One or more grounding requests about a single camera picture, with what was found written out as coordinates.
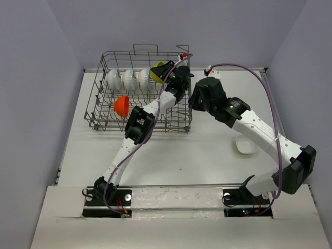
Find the orange bowl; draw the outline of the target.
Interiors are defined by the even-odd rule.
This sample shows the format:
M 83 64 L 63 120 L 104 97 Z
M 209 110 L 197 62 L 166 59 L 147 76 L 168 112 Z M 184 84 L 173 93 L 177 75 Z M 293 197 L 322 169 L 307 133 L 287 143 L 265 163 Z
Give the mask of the orange bowl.
M 119 97 L 114 102 L 114 112 L 122 118 L 127 118 L 129 114 L 129 98 L 126 95 Z

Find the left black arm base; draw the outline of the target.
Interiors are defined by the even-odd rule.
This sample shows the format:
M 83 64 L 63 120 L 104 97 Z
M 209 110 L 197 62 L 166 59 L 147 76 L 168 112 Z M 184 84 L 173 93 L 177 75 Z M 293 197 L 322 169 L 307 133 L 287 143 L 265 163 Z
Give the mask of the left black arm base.
M 86 218 L 130 218 L 132 216 L 132 190 L 122 189 L 112 183 L 107 185 L 104 177 L 93 186 L 82 190 L 85 198 L 82 216 Z

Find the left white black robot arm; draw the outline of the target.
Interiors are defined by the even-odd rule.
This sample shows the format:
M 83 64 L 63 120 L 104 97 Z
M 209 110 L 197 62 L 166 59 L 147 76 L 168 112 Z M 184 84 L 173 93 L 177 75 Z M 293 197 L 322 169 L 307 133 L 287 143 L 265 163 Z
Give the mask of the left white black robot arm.
M 87 191 L 87 195 L 104 205 L 114 201 L 125 169 L 136 151 L 150 139 L 159 116 L 185 96 L 193 76 L 187 65 L 189 56 L 188 54 L 176 63 L 169 61 L 150 69 L 163 80 L 158 97 L 143 107 L 136 106 L 132 109 L 117 155 L 104 174 L 95 181 L 93 188 Z

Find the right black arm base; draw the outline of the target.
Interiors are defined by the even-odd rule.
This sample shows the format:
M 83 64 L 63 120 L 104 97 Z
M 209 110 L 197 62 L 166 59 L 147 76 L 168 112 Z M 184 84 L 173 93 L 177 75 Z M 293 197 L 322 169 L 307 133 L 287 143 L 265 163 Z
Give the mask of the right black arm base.
M 246 185 L 253 177 L 249 176 L 238 188 L 223 189 L 225 217 L 273 217 L 269 195 L 254 196 L 247 190 Z

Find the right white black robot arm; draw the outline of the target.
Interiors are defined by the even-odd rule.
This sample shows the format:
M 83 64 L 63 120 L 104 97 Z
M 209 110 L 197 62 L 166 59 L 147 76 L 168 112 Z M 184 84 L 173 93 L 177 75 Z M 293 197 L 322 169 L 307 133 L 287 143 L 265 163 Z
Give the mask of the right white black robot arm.
M 281 173 L 269 171 L 249 176 L 239 190 L 242 202 L 251 203 L 257 196 L 279 189 L 293 195 L 312 173 L 316 149 L 311 145 L 302 147 L 282 135 L 276 137 L 274 130 L 248 104 L 226 96 L 219 79 L 207 77 L 198 81 L 189 105 L 243 134 L 282 167 Z

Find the lime green bowl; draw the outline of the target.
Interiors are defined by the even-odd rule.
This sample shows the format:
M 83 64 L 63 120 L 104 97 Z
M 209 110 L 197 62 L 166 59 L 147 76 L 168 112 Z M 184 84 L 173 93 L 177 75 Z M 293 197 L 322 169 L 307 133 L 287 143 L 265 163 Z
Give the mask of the lime green bowl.
M 154 68 L 154 67 L 159 67 L 159 66 L 162 66 L 162 65 L 164 65 L 164 62 L 158 62 L 158 63 L 154 64 L 154 65 L 152 66 L 152 68 Z M 153 80 L 154 82 L 159 83 L 159 84 L 162 84 L 162 83 L 163 83 L 163 80 L 160 79 L 160 78 L 159 78 L 155 73 L 153 73 L 152 71 L 150 71 L 150 75 L 151 75 L 151 78 L 152 78 L 152 80 Z

